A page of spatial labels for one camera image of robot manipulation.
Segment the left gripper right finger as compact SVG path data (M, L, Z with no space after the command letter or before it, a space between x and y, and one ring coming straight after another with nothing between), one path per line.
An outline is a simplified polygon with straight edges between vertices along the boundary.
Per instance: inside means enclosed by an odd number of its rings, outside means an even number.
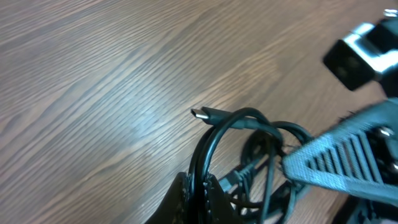
M209 174L203 183L203 222L207 224L243 224L234 211L218 180Z

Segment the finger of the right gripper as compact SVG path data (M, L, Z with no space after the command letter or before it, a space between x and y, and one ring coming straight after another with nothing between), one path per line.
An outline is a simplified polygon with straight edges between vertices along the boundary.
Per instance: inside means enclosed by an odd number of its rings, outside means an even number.
M349 116L285 156L286 178L397 205L397 99Z

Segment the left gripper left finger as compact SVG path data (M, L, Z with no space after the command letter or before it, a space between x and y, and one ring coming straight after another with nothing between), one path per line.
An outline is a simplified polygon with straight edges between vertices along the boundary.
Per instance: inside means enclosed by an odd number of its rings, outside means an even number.
M179 172L156 211L145 224L188 223L188 180L185 172Z

